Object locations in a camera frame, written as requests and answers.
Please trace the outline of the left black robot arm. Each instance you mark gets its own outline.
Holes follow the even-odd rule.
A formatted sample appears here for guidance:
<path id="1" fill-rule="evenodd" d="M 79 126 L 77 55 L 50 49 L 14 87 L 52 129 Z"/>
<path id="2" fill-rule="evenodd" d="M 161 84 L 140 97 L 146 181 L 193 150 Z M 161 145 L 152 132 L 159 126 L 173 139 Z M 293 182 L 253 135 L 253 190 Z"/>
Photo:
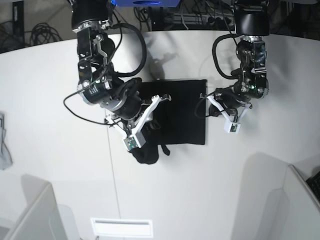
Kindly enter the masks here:
<path id="1" fill-rule="evenodd" d="M 211 105 L 209 116 L 217 117 L 226 113 L 237 116 L 238 108 L 244 107 L 251 99 L 260 99 L 269 91 L 267 79 L 267 48 L 263 37 L 270 34 L 268 19 L 268 1 L 266 0 L 234 0 L 234 33 L 219 36 L 212 45 L 212 58 L 217 72 L 227 80 L 234 80 L 234 84 L 225 88 L 216 88 L 207 94 L 212 97 L 222 109 Z M 229 75 L 219 66 L 217 47 L 226 39 L 240 40 L 235 43 L 236 57 L 240 61 L 239 68 Z"/>

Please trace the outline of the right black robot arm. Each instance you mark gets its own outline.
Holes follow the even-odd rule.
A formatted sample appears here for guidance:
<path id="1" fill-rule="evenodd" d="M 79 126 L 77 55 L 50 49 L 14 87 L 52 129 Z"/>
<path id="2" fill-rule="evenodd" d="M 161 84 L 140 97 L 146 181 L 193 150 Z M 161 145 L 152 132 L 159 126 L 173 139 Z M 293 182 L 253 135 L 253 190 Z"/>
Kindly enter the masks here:
<path id="1" fill-rule="evenodd" d="M 124 122 L 153 119 L 151 100 L 140 97 L 142 79 L 137 74 L 147 61 L 147 45 L 142 33 L 132 24 L 121 23 L 114 16 L 108 0 L 71 1 L 71 28 L 77 36 L 77 94 L 88 105 L 99 105 Z M 141 60 L 131 72 L 115 71 L 113 58 L 120 45 L 109 38 L 107 31 L 133 31 L 141 44 Z"/>

